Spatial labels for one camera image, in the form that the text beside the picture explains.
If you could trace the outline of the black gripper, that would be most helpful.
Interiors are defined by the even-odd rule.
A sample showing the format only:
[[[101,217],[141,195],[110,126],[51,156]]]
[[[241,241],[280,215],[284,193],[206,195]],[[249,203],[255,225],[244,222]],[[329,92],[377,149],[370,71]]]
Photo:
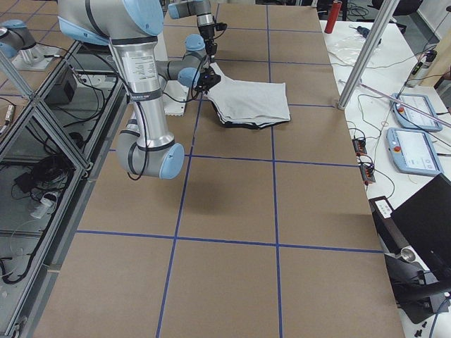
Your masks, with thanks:
[[[213,68],[206,68],[201,72],[197,81],[197,91],[207,93],[221,81],[221,76]]]
[[[217,43],[215,43],[215,25],[201,25],[198,27],[199,33],[204,40],[205,51],[209,56],[209,62],[216,62]]]

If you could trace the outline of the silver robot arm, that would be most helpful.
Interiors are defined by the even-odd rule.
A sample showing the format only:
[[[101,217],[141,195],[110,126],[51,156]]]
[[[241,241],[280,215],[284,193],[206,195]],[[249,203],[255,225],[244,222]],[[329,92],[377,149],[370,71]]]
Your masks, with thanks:
[[[185,40],[180,61],[158,61],[154,49],[163,31],[159,1],[59,1],[63,34],[81,42],[108,46],[133,104],[133,119],[121,131],[117,154],[130,175],[173,179],[182,169],[185,151],[166,123],[163,91],[177,80],[198,92],[221,81],[214,72],[216,22],[209,1],[181,1],[168,6],[172,19],[191,15],[199,32]]]
[[[180,1],[168,5],[169,16],[176,20],[195,16],[197,27],[205,43],[206,54],[209,62],[215,62],[217,43],[215,42],[216,21],[211,12],[211,4],[208,0]]]

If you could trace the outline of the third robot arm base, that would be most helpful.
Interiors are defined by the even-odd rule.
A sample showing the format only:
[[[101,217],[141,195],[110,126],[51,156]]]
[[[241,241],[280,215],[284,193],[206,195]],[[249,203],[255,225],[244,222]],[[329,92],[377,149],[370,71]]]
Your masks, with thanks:
[[[39,45],[27,25],[21,20],[7,20],[1,23],[1,52],[12,59],[18,70],[45,70],[60,49]]]

